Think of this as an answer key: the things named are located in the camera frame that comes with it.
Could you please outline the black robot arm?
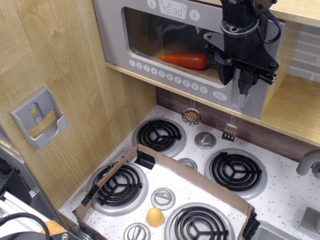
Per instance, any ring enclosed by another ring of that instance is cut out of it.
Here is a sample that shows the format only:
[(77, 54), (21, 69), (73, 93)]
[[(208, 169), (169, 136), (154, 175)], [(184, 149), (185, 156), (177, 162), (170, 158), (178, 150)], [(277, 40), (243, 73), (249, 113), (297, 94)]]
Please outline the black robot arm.
[(223, 0), (221, 33), (207, 32), (206, 50), (220, 81), (227, 85), (239, 70), (238, 88), (247, 95), (258, 80), (272, 85), (279, 64), (265, 49), (282, 34), (280, 21), (270, 12), (274, 0)]

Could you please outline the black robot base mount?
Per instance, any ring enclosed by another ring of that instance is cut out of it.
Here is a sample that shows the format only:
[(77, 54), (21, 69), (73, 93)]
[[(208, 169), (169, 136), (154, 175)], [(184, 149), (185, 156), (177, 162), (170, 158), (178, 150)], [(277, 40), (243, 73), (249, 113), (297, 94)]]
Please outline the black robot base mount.
[(30, 206), (32, 197), (20, 173), (20, 170), (14, 165), (10, 165), (2, 158), (0, 159), (0, 196), (2, 197), (8, 192)]

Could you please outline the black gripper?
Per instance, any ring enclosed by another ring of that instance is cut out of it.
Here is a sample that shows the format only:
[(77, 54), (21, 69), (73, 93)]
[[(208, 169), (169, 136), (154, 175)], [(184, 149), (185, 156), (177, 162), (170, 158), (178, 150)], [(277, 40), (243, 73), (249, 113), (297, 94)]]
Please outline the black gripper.
[(272, 85), (276, 79), (279, 64), (265, 45), (274, 45), (279, 34), (268, 38), (268, 19), (256, 19), (245, 27), (221, 20), (222, 33), (206, 32), (206, 50), (214, 55), (215, 68), (220, 81), (227, 85), (240, 71), (238, 87), (241, 95), (247, 96), (249, 90), (261, 80)]

